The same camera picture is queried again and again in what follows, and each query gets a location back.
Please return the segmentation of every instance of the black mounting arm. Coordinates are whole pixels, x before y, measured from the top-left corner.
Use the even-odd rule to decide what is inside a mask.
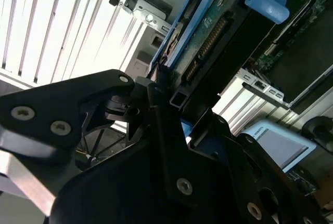
[[[114,120],[129,122],[128,147],[48,197],[51,224],[326,223],[250,136],[233,136],[208,111],[187,146],[165,87],[120,71],[0,97],[0,156],[50,169],[69,160],[82,135]]]
[[[133,88],[129,76],[110,70],[2,96],[0,148],[48,163],[68,161],[82,134],[114,122],[102,117],[105,102]]]

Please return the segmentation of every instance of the circuit board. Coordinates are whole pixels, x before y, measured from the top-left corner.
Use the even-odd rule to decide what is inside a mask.
[[[189,40],[182,52],[179,62],[176,63],[172,79],[175,81],[182,75],[189,64],[193,61],[195,55],[199,52],[204,41],[209,37],[211,31],[217,24],[221,15],[225,12],[226,0],[214,0],[212,6],[208,9],[204,19],[199,23],[194,35]]]
[[[298,36],[316,21],[325,10],[325,4],[328,1],[330,0],[287,0],[290,16],[283,24],[275,25],[271,30],[271,35],[257,49],[254,55],[256,57],[253,57],[253,69],[261,73],[269,71],[272,65],[288,50]],[[301,14],[300,12],[303,9],[306,9],[306,11]],[[285,36],[283,41],[278,41],[281,32],[287,36]]]
[[[177,86],[181,81],[191,82],[210,57],[210,52],[216,45],[216,41],[227,33],[233,24],[234,7],[237,7],[239,1],[213,0],[173,68],[172,84]]]

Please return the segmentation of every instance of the metal screw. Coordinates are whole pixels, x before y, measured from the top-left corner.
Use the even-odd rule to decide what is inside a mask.
[[[127,83],[129,81],[129,79],[127,77],[124,77],[124,76],[120,76],[119,79],[122,81],[122,82],[125,82]]]
[[[245,137],[249,143],[253,143],[253,140],[250,137]]]
[[[27,106],[17,106],[10,113],[13,118],[21,121],[27,121],[35,117],[34,110]]]
[[[147,22],[152,22],[153,19],[154,19],[154,16],[153,16],[153,15],[147,15],[147,16],[146,16],[146,21],[147,21]]]
[[[304,217],[303,221],[304,221],[305,224],[312,224],[312,221],[310,221],[310,219],[307,218],[307,217]]]
[[[193,192],[193,188],[191,183],[186,180],[185,178],[179,178],[177,180],[177,188],[181,191],[184,195],[191,195]]]
[[[65,121],[54,121],[51,124],[51,131],[58,136],[66,136],[71,132],[72,128],[69,123]]]
[[[248,203],[248,211],[255,219],[261,220],[262,214],[261,214],[260,209],[257,207],[257,205],[255,205],[252,202],[249,202]]]

